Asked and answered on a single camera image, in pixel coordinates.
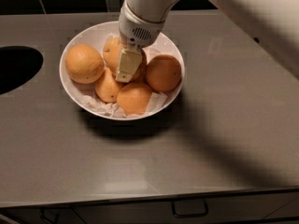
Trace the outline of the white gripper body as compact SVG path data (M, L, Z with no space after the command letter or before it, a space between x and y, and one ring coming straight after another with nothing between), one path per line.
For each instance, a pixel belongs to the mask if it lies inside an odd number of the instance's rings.
M144 21L123 3L119 16L121 39L131 45L148 47L152 45L164 27L163 22Z

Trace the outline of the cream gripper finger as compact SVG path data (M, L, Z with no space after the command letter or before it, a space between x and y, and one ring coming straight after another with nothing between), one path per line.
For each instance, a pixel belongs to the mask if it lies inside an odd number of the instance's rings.
M128 44L121 48L116 68L116 80L128 83L142 62L142 52L138 45Z

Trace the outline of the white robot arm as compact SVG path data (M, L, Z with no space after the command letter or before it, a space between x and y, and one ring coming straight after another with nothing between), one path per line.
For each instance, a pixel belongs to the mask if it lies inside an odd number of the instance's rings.
M121 40L148 47L179 0L124 0ZM207 0L294 77L299 76L299 0Z

